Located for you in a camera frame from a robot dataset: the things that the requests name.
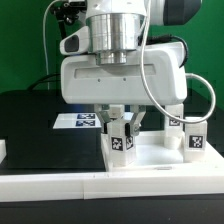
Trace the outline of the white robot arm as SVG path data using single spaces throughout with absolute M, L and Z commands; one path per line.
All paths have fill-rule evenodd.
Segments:
M 114 121 L 125 135 L 139 132 L 147 105 L 178 105 L 187 96 L 180 42 L 154 38 L 145 46 L 144 20 L 187 23 L 202 0 L 87 0 L 85 26 L 60 43 L 62 96 L 93 104 L 107 133 Z

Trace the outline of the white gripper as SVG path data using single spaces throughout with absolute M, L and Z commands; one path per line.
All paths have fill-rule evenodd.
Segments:
M 145 105 L 175 105 L 186 99 L 183 58 L 181 43 L 148 45 L 130 52 L 125 64 L 98 66 L 93 55 L 68 57 L 61 65 L 62 96 L 69 104 L 95 104 L 102 134 L 111 122 L 108 104 L 131 105 L 125 135 L 138 136 Z

